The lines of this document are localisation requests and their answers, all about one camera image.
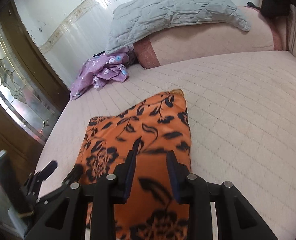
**white wall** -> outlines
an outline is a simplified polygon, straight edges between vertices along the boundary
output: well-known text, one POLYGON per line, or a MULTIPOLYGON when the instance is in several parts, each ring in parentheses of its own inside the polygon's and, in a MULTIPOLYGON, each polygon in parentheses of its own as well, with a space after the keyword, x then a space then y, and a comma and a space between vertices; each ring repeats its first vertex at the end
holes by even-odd
MULTIPOLYGON (((113 10, 131 0, 14 1, 32 39, 70 87, 83 62, 104 50, 113 10)), ((249 1, 259 3, 232 1, 238 6, 249 1)))

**black cloth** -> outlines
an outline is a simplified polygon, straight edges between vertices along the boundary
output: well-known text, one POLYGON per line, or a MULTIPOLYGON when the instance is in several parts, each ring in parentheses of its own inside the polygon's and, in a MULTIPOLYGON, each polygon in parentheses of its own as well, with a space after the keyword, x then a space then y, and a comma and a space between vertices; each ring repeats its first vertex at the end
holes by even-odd
POLYGON ((254 5, 252 2, 248 2, 247 5, 248 5, 249 7, 255 8, 255 9, 259 10, 259 11, 261 10, 260 7, 254 5))
POLYGON ((282 15, 287 16, 289 11, 289 0, 263 0, 261 4, 261 15, 269 19, 282 15))
POLYGON ((92 57, 100 56, 100 55, 103 54, 103 53, 104 53, 104 51, 103 51, 103 52, 100 52, 100 53, 98 53, 98 54, 94 54, 92 57))

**black clamp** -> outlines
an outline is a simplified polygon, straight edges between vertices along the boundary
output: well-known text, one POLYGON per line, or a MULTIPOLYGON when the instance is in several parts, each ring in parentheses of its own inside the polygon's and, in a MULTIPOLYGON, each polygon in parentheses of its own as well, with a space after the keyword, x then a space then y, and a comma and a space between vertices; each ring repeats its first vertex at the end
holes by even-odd
POLYGON ((0 183, 13 205, 10 218, 25 240, 84 239, 89 203, 93 203, 95 214, 90 239, 115 240, 113 205, 125 204, 129 198, 135 167, 136 155, 131 150, 113 174, 103 175, 97 183, 80 185, 77 181, 83 167, 77 164, 61 187, 38 199, 41 182, 55 170, 56 162, 50 162, 38 176, 30 175, 20 189, 6 151, 2 151, 0 183))
POLYGON ((167 169, 174 198, 189 204, 187 240, 211 240, 210 202, 215 202, 219 240, 277 240, 266 222, 230 182, 206 182, 177 162, 173 151, 167 153, 167 169))

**white quilted mattress cover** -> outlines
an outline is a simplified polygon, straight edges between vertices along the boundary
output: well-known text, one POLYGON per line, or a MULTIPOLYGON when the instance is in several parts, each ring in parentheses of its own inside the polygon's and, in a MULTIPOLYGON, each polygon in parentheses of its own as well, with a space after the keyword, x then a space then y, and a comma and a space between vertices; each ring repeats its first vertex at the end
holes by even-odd
POLYGON ((288 51, 242 52, 144 70, 129 68, 70 101, 55 125, 36 171, 58 168, 40 196, 73 168, 91 117, 117 115, 160 91, 185 93, 192 133, 192 171, 206 181, 232 181, 278 239, 296 237, 296 58, 288 51))

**stained glass window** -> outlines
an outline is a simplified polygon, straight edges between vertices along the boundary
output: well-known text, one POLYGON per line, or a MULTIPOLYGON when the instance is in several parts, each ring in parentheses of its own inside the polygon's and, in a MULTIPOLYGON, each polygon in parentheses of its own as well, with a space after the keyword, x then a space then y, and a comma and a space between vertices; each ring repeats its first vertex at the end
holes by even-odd
POLYGON ((17 124, 43 145, 60 116, 16 58, 1 24, 0 104, 17 124))

